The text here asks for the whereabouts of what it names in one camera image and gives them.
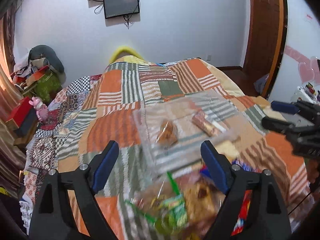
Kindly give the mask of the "patchwork quilt bedspread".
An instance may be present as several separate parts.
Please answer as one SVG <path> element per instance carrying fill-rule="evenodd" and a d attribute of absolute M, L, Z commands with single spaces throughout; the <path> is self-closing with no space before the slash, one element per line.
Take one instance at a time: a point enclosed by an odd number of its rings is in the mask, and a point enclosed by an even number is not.
<path fill-rule="evenodd" d="M 51 168 L 71 171 L 114 140 L 119 157 L 96 195 L 98 204 L 120 239 L 162 239 L 125 200 L 140 192 L 149 196 L 167 172 L 182 186 L 193 183 L 200 144 L 208 139 L 228 160 L 274 172 L 296 227 L 315 204 L 306 165 L 290 153 L 284 136 L 262 128 L 266 115 L 281 118 L 266 100 L 246 96 L 201 59 L 159 65 L 122 57 L 101 75 L 73 81 L 48 103 L 47 123 L 27 145 L 23 225 L 31 225 Z"/>

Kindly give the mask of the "clear green-edged snack bag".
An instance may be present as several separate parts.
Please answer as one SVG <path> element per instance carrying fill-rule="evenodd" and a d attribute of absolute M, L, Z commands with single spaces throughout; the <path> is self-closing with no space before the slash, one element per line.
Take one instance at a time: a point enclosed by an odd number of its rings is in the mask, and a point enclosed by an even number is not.
<path fill-rule="evenodd" d="M 161 235 L 177 235 L 189 226 L 183 192 L 170 172 L 125 204 Z"/>

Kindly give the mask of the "nut brittle square packet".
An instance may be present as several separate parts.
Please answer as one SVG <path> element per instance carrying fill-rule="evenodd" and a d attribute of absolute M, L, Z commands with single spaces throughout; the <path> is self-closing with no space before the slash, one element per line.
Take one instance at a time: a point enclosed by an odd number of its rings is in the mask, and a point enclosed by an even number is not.
<path fill-rule="evenodd" d="M 216 217 L 225 195 L 213 184 L 197 182 L 183 190 L 185 208 L 191 224 Z"/>

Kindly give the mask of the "red gift box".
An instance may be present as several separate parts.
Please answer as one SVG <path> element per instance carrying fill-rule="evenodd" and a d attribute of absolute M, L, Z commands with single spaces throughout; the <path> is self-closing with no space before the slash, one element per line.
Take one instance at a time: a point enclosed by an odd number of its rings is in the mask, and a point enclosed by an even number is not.
<path fill-rule="evenodd" d="M 25 117 L 31 110 L 31 104 L 29 103 L 30 100 L 31 99 L 28 96 L 24 97 L 11 111 L 7 121 L 5 122 L 9 129 L 16 130 L 21 127 Z"/>

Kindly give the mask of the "dark blue box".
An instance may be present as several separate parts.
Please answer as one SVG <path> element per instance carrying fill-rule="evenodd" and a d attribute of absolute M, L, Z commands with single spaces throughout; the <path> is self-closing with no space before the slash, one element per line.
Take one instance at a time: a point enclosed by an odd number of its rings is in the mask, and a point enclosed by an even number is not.
<path fill-rule="evenodd" d="M 38 118 L 36 115 L 35 109 L 31 109 L 29 113 L 26 115 L 25 119 L 23 120 L 21 126 L 18 129 L 14 130 L 14 133 L 18 137 L 23 137 L 27 135 L 27 133 L 30 131 L 31 128 L 33 128 L 34 125 L 36 125 L 38 122 Z"/>

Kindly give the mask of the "white wardrobe sliding door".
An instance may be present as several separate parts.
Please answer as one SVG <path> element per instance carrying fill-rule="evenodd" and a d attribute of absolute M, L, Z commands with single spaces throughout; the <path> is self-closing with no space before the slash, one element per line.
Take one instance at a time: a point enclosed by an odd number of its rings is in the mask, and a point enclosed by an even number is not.
<path fill-rule="evenodd" d="M 287 0 L 286 46 L 268 101 L 290 102 L 299 86 L 319 91 L 319 20 L 306 0 Z"/>

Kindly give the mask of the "yellow sponge cake block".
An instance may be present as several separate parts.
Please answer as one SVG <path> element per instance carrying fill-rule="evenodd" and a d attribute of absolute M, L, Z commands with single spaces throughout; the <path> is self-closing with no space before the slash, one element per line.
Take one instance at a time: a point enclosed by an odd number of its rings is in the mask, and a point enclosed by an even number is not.
<path fill-rule="evenodd" d="M 229 140 L 217 144 L 215 149 L 219 154 L 224 155 L 230 163 L 237 159 L 240 154 L 233 143 Z"/>

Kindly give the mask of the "brown wafer biscuit packet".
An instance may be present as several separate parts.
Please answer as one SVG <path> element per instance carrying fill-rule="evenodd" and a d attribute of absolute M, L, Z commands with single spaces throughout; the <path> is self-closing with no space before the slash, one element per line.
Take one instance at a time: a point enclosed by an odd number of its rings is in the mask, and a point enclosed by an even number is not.
<path fill-rule="evenodd" d="M 219 129 L 208 121 L 206 117 L 207 115 L 203 111 L 198 111 L 193 115 L 191 121 L 209 137 L 217 136 L 220 133 Z"/>

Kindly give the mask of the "blue biscuit snack bag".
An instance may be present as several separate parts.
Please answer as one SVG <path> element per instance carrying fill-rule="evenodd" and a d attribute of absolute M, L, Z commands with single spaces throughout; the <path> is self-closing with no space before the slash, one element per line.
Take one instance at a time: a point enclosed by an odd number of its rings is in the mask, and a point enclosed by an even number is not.
<path fill-rule="evenodd" d="M 259 172 L 259 169 L 253 168 L 251 165 L 240 161 L 239 159 L 234 159 L 232 161 L 232 165 L 237 164 L 239 165 L 243 170 L 249 171 L 249 172 Z M 206 165 L 203 165 L 202 168 L 200 169 L 199 173 L 203 175 L 206 178 L 212 179 L 212 176 L 210 175 L 210 172 L 208 170 L 208 167 Z"/>

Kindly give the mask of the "pink striped window curtain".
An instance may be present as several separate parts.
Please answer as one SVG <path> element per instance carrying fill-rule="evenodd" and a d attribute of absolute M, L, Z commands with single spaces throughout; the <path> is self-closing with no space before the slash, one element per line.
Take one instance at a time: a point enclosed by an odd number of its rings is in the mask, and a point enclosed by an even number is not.
<path fill-rule="evenodd" d="M 6 124 L 11 111 L 22 99 L 9 74 L 5 54 L 6 22 L 6 16 L 1 16 L 1 187 L 16 197 L 20 188 L 19 174 L 24 169 L 26 156 L 14 145 L 16 135 Z"/>

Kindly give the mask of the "brown wooden door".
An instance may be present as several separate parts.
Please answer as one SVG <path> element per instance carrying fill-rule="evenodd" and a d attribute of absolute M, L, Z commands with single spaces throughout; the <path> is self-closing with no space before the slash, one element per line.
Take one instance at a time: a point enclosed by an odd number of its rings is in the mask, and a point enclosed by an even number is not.
<path fill-rule="evenodd" d="M 244 71 L 255 82 L 267 75 L 260 95 L 268 98 L 279 72 L 287 35 L 287 0 L 250 0 Z"/>

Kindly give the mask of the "clear plastic storage bin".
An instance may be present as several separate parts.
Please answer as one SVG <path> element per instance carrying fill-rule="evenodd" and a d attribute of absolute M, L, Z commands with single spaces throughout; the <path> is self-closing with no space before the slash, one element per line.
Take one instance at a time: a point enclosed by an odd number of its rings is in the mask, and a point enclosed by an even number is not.
<path fill-rule="evenodd" d="M 192 123 L 191 119 L 198 111 L 203 111 L 206 119 L 219 129 L 217 136 L 209 137 Z M 245 123 L 235 105 L 212 89 L 145 106 L 134 111 L 133 119 L 152 178 L 199 161 L 200 146 L 205 140 L 214 146 L 226 140 L 236 141 Z M 165 119 L 173 121 L 178 129 L 178 142 L 169 148 L 161 148 L 156 143 L 160 125 Z"/>

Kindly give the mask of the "red chip snack bag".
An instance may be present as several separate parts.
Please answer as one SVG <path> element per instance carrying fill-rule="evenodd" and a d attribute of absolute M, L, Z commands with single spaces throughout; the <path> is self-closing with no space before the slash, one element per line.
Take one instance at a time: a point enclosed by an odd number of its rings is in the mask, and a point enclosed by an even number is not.
<path fill-rule="evenodd" d="M 234 229 L 231 233 L 232 236 L 237 235 L 243 231 L 244 223 L 248 217 L 248 211 L 249 211 L 249 206 L 251 204 L 251 198 L 252 198 L 252 190 L 246 190 L 245 195 L 244 195 L 244 199 L 242 201 L 242 205 L 240 208 L 240 212 L 238 215 L 237 222 L 236 222 Z"/>

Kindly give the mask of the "pink plush toy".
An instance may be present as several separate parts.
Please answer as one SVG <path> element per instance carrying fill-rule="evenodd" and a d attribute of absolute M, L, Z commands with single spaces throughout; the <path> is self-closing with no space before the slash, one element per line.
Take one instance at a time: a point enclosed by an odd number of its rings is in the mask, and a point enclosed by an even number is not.
<path fill-rule="evenodd" d="M 35 109 L 39 122 L 44 124 L 48 119 L 49 112 L 46 104 L 39 97 L 32 97 L 29 104 Z"/>

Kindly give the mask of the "orange pastry packet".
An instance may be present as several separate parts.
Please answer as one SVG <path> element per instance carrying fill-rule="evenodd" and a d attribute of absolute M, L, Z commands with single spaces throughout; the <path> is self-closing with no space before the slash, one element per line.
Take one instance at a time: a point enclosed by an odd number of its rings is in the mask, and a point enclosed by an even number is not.
<path fill-rule="evenodd" d="M 159 133 L 157 135 L 156 143 L 161 148 L 169 148 L 178 142 L 178 129 L 171 120 L 163 120 Z"/>

